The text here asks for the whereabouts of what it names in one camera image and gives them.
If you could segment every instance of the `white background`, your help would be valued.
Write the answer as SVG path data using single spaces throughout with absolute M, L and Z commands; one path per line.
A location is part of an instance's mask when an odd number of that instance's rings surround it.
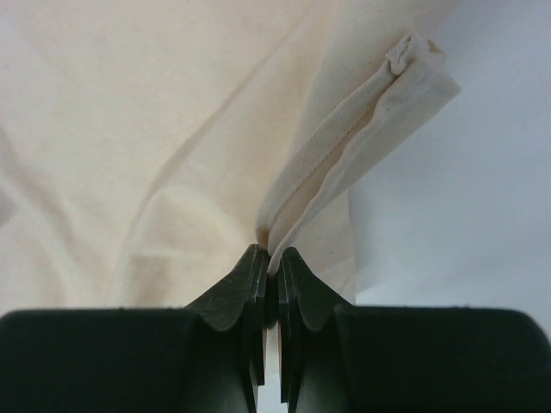
M 551 331 L 551 2 L 467 0 L 463 91 L 350 191 L 362 305 L 519 309 Z

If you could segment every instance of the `fabric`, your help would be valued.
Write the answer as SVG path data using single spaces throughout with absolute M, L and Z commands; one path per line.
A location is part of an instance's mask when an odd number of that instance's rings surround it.
M 269 274 L 328 202 L 459 93 L 442 63 L 433 43 L 406 36 L 288 160 L 257 216 L 257 240 L 271 256 Z
M 288 153 L 453 3 L 1 0 L 0 313 L 186 305 L 255 242 Z M 347 208 L 295 245 L 353 299 Z

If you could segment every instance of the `cream fabric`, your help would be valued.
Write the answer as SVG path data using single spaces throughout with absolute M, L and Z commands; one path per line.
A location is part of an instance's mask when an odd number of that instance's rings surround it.
M 269 274 L 328 202 L 459 93 L 440 70 L 442 63 L 443 54 L 434 44 L 415 34 L 406 36 L 288 160 L 257 216 L 258 242 L 271 255 Z
M 6 312 L 186 305 L 255 241 L 289 142 L 454 1 L 0 3 Z M 339 196 L 295 243 L 349 299 L 351 242 Z

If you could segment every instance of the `black plastic part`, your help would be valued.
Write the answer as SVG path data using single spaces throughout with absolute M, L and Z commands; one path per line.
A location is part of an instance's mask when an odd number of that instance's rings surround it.
M 551 348 L 522 313 L 354 307 L 295 249 L 277 277 L 290 412 L 551 411 Z
M 0 412 L 253 413 L 268 260 L 251 246 L 182 309 L 10 313 Z
M 0 413 L 253 413 L 266 326 L 298 413 L 551 411 L 551 349 L 507 310 L 354 307 L 295 249 L 252 245 L 185 308 L 0 319 Z

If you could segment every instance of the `fabric fold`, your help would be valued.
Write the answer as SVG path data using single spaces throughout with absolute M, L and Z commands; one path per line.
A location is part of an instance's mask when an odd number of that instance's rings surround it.
M 270 274 L 305 224 L 459 93 L 443 61 L 433 42 L 408 34 L 290 157 L 257 214 Z

